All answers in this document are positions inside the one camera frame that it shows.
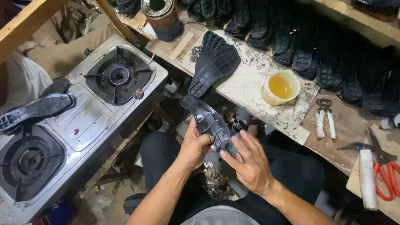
plastic container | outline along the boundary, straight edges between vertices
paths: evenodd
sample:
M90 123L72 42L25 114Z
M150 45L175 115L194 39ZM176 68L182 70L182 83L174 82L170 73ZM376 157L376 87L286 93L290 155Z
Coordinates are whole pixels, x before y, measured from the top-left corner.
M269 76L261 88L261 97L270 105L279 105L296 98L300 82L291 70L278 70Z

knee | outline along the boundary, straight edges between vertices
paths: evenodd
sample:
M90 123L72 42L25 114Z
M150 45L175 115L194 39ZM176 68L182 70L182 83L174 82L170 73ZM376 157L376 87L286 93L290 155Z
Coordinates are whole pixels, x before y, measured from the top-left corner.
M171 137L164 132L154 131L143 139L140 146L140 151L142 153L146 152L150 154L156 154L157 151L162 149L160 146L163 146L170 138Z
M306 180L318 182L323 185L325 181L325 168L318 160L312 157L303 157L300 171L302 177Z

metal can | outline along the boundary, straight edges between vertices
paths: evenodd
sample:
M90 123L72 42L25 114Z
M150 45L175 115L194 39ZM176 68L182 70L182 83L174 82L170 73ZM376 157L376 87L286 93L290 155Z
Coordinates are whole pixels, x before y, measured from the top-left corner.
M141 6L157 37L162 41L173 41L182 32L182 23L178 18L174 0L165 0L161 10L154 11L150 7L151 0L142 0Z

scissors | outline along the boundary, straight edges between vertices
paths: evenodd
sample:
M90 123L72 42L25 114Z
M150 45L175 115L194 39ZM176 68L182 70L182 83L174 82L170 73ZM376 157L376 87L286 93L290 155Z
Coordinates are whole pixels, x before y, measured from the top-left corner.
M379 145L378 140L376 139L375 134L373 133L370 127L368 127L368 131L370 133L370 138L373 145L372 151L376 153L376 156L378 158L378 161L374 164L374 180L375 180L376 193L378 194L379 197L381 197L385 201L393 201L396 198L396 196L400 197L400 191L394 174L394 171L397 171L397 173L400 174L400 167L395 163L395 161L397 160L397 156L383 151ZM386 174L383 165L386 165L389 176ZM386 187L389 190L389 197L383 195L378 188L376 182L376 177L378 173L381 175L383 181L386 184Z

stainless steel stove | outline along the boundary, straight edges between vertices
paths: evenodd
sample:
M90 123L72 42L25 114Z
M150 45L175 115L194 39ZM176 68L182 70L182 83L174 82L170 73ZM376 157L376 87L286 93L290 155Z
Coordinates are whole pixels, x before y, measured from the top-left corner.
M18 220L30 222L60 197L121 125L158 96L167 76L159 64L114 34L66 76L74 108L29 131L0 136L0 194Z

